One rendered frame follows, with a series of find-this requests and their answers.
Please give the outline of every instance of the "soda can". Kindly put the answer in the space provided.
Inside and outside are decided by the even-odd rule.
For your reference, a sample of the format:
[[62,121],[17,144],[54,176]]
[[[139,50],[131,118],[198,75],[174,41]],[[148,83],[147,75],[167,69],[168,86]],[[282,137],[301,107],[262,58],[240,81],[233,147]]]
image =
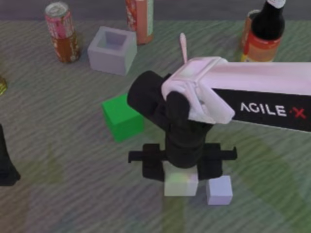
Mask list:
[[153,39],[154,0],[125,0],[127,24],[136,32],[137,44],[147,44]]
[[242,33],[241,48],[244,48],[247,37],[248,37],[248,32],[251,29],[252,20],[259,12],[260,10],[252,10],[248,12],[246,20],[245,20],[245,24],[244,24],[244,30]]
[[45,8],[45,19],[58,59],[70,63],[80,58],[80,48],[66,3],[53,2]]
[[5,79],[0,76],[0,96],[6,91],[7,85]]

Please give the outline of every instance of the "green block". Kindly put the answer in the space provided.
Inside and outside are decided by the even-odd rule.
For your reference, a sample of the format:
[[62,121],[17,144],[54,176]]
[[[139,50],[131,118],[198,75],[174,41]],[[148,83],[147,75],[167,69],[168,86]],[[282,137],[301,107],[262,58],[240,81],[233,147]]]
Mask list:
[[117,142],[141,133],[143,116],[127,104],[127,94],[102,103],[106,125]]

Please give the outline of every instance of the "tabletop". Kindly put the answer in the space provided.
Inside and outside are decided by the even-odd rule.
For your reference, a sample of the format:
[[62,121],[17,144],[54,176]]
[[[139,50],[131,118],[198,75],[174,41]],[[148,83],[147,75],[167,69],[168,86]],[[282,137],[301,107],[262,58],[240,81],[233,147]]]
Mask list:
[[[166,75],[188,57],[238,61],[242,21],[156,21],[155,38],[138,53],[126,77],[90,69],[87,46],[100,26],[126,29],[124,21],[77,21],[85,45],[73,64],[60,63],[44,21],[0,21],[0,96],[10,157],[22,179],[0,187],[2,233],[309,233],[311,134],[231,122],[216,125],[207,142],[238,149],[224,162],[233,201],[207,206],[205,182],[196,197],[166,198],[163,184],[142,178],[128,164],[130,150],[160,143],[164,133],[145,130],[114,142],[101,103],[128,91],[146,70]],[[276,61],[310,62],[311,22],[289,21]]]

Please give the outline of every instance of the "pink can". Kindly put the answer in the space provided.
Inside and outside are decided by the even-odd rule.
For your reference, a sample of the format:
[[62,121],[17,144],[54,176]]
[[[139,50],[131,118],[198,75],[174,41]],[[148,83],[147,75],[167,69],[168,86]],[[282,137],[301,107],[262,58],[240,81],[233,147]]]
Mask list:
[[66,3],[53,2],[45,8],[45,19],[55,39],[66,39],[74,34],[71,13]]

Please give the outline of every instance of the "white box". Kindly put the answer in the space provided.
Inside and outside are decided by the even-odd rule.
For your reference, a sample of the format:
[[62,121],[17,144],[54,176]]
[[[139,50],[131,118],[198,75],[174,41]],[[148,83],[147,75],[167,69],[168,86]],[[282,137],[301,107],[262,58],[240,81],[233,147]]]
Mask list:
[[178,168],[171,163],[163,162],[164,168],[164,196],[193,197],[198,189],[199,179],[197,167]]
[[100,27],[87,53],[92,69],[125,76],[137,54],[136,33]]
[[229,205],[233,192],[230,176],[209,179],[206,185],[208,205]]

